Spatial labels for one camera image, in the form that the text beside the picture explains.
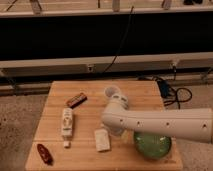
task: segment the black wall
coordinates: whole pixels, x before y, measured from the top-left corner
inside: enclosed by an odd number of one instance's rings
[[[114,56],[128,15],[0,19],[0,60]],[[121,55],[213,51],[213,12],[137,14]]]

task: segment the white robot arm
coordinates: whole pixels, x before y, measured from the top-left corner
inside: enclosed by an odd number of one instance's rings
[[[125,129],[168,137],[213,143],[212,110],[130,111],[128,99],[121,93],[111,96],[102,114],[102,122],[113,131]]]

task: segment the wooden tabletop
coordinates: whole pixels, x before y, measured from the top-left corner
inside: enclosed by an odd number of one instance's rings
[[[129,99],[131,110],[162,109],[158,86],[153,81],[62,81],[52,84],[43,114],[26,163],[27,171],[86,170],[181,170],[182,161],[175,140],[170,154],[158,161],[146,160],[136,151],[132,141],[110,136],[111,151],[99,153],[95,148],[94,131],[100,128],[101,113],[108,98],[107,86],[118,86]],[[71,148],[64,149],[61,137],[62,110],[66,101],[78,93],[88,100],[74,109],[74,135]],[[36,145],[45,145],[54,158],[53,166],[43,163]]]

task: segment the red food item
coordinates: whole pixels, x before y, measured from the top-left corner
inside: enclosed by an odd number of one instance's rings
[[[84,93],[80,93],[75,97],[73,97],[72,99],[68,100],[67,106],[73,109],[74,107],[83,103],[85,100],[87,100],[87,96]]]
[[[42,144],[37,144],[37,150],[38,150],[43,162],[48,165],[52,165],[53,158],[52,158],[49,150]]]

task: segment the green bowl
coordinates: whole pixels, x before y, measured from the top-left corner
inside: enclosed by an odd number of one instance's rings
[[[170,137],[134,132],[136,149],[146,158],[160,159],[167,155],[172,146]]]

